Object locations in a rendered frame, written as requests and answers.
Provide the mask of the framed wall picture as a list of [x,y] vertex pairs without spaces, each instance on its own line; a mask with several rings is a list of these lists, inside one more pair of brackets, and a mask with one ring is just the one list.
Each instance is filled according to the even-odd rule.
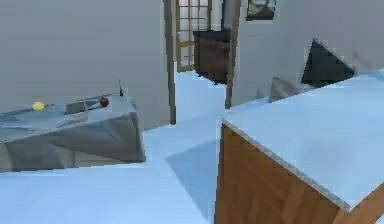
[[246,20],[272,20],[275,8],[276,0],[248,0]]

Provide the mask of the grey kitchen counter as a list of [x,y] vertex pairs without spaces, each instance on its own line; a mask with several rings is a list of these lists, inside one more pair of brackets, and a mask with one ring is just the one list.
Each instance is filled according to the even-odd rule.
[[67,104],[0,114],[0,173],[140,163],[138,110],[111,94],[104,108],[66,115]]

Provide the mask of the wooden counter with white top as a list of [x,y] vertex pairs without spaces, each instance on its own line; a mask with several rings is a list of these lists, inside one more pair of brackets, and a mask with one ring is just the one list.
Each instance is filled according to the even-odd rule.
[[384,69],[227,115],[214,224],[384,224]]

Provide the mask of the dark brown cabinet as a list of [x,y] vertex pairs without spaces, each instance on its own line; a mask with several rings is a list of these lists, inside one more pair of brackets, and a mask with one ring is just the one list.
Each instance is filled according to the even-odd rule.
[[231,32],[194,31],[194,70],[215,85],[227,84]]

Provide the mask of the grey sink faucet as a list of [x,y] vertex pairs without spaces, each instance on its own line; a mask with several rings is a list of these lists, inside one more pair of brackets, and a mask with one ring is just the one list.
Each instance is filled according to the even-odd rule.
[[84,98],[81,100],[78,100],[76,102],[68,103],[66,105],[66,111],[65,114],[76,114],[80,112],[86,112],[89,110],[104,108],[100,105],[99,100],[102,97],[106,97],[109,99],[110,95],[101,95],[96,97],[90,97],[90,98]]

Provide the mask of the wooden framed glass door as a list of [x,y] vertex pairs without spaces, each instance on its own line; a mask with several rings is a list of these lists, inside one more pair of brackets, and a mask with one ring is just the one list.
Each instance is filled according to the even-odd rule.
[[176,0],[177,71],[194,68],[194,31],[211,28],[212,0]]

